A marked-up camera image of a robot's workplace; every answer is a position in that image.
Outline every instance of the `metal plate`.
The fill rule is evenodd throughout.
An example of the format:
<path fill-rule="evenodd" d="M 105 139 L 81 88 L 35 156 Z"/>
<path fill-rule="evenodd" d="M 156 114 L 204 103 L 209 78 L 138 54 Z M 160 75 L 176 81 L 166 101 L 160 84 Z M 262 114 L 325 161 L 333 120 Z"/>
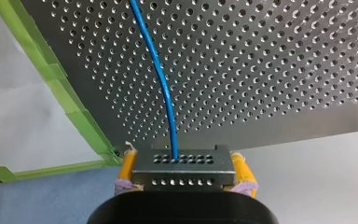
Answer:
<path fill-rule="evenodd" d="M 169 147 L 127 1 L 22 0 L 109 140 Z M 141 1 L 172 89 L 179 148 L 358 131 L 358 1 Z"/>
<path fill-rule="evenodd" d="M 234 185 L 235 171 L 226 147 L 184 149 L 172 160 L 167 149 L 140 150 L 132 183 L 154 190 L 222 190 Z"/>

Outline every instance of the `blue cable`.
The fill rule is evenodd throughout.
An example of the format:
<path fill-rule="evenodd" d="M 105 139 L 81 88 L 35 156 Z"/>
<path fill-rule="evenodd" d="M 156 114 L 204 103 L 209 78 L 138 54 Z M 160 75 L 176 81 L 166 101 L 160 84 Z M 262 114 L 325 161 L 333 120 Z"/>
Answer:
<path fill-rule="evenodd" d="M 170 138 L 171 138 L 171 153 L 173 159 L 178 159 L 178 143 L 176 137 L 176 126 L 175 126 L 175 116 L 173 114 L 172 100 L 170 96 L 170 89 L 168 88 L 167 80 L 165 79 L 164 72 L 161 69 L 161 64 L 159 63 L 158 54 L 156 48 L 153 45 L 153 40 L 150 34 L 147 31 L 142 13 L 138 8 L 137 0 L 130 0 L 131 8 L 133 15 L 135 16 L 136 22 L 138 23 L 141 34 L 144 37 L 147 48 L 149 49 L 150 55 L 156 72 L 158 74 L 159 83 L 161 84 L 162 94 L 164 95 L 165 108 L 167 109 L 168 123 L 170 125 Z"/>

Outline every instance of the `white surface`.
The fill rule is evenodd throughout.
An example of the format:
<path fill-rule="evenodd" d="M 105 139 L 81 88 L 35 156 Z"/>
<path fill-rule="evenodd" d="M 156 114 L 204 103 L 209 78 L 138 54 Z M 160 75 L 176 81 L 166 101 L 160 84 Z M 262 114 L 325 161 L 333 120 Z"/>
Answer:
<path fill-rule="evenodd" d="M 0 17 L 0 165 L 22 172 L 98 160 Z"/>
<path fill-rule="evenodd" d="M 241 153 L 280 223 L 358 223 L 358 133 Z"/>

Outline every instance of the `blue fabric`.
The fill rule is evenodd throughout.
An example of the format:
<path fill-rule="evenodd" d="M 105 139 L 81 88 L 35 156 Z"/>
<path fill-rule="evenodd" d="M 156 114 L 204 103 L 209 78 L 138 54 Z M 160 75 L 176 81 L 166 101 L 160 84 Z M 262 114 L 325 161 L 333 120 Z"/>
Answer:
<path fill-rule="evenodd" d="M 0 224 L 87 223 L 113 197 L 119 167 L 0 184 Z"/>

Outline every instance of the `green tape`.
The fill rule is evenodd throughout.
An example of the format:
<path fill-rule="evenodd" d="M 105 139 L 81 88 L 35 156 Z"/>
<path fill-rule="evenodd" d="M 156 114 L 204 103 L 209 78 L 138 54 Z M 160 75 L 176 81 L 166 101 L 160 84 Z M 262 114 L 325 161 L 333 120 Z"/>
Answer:
<path fill-rule="evenodd" d="M 9 182 L 19 180 L 11 171 L 9 171 L 5 166 L 0 166 L 0 181 Z"/>
<path fill-rule="evenodd" d="M 74 99 L 74 96 L 69 94 L 68 91 L 71 91 L 74 95 L 76 95 L 75 91 L 71 87 L 71 84 L 69 84 L 66 78 L 50 80 L 47 81 L 47 84 L 65 113 L 68 114 L 80 110 L 85 110 L 83 104 L 80 102 L 77 96 Z"/>
<path fill-rule="evenodd" d="M 56 63 L 42 66 L 38 70 L 40 74 L 43 74 L 43 77 L 46 81 L 66 78 L 66 74 L 62 72 L 60 66 Z"/>
<path fill-rule="evenodd" d="M 121 158 L 113 153 L 114 148 L 111 143 L 77 97 L 60 62 L 37 29 L 34 20 L 22 5 L 21 0 L 0 0 L 0 14 L 37 71 L 50 87 L 69 120 L 72 121 L 89 145 L 107 164 L 120 164 Z"/>
<path fill-rule="evenodd" d="M 5 166 L 0 166 L 0 181 L 1 182 L 10 182 L 16 180 L 25 180 L 32 179 L 46 175 L 62 175 L 72 172 L 86 171 L 91 169 L 99 169 L 108 167 L 111 164 L 108 164 L 106 161 L 87 161 L 76 164 L 56 166 L 46 169 L 38 169 L 33 171 L 26 172 L 17 172 L 12 173 Z"/>

